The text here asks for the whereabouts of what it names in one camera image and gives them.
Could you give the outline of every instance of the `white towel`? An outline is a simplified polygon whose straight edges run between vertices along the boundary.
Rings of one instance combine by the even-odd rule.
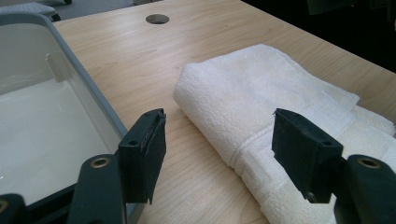
[[[333,203],[305,201],[274,159],[273,113],[278,107],[302,114],[338,139],[345,146],[345,157],[365,154],[396,170],[396,141],[390,136],[395,129],[390,121],[356,106],[357,95],[311,76],[269,46],[187,64],[174,98],[241,175],[271,223],[335,222]]]

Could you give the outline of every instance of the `wood grain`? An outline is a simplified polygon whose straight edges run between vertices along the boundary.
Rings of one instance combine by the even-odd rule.
[[[159,13],[170,21],[146,22]],[[168,152],[141,223],[268,222],[241,178],[174,102],[186,63],[274,46],[396,121],[395,74],[237,0],[167,0],[55,25],[127,128],[153,108],[167,114]]]

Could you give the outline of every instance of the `folded towel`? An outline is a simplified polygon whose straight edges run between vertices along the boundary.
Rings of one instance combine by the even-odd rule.
[[[338,139],[345,146],[345,157],[365,154],[396,170],[396,141],[391,137],[395,129],[390,121],[356,106],[357,95],[313,77],[269,46],[187,64],[174,98],[242,177],[271,223],[335,222],[333,202],[305,201],[274,159],[273,113],[278,107],[302,114]]]

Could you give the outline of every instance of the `dark floor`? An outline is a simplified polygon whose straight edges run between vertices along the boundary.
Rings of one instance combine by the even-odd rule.
[[[243,1],[396,73],[396,32],[386,7],[358,2],[311,16],[306,0]]]

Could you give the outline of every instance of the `wooden table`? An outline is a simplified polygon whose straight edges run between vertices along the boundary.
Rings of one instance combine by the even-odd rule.
[[[146,22],[157,13],[170,21]],[[127,128],[153,108],[167,113],[168,151],[142,223],[267,223],[241,178],[174,102],[186,63],[271,45],[396,121],[394,73],[238,0],[166,0],[55,26]]]

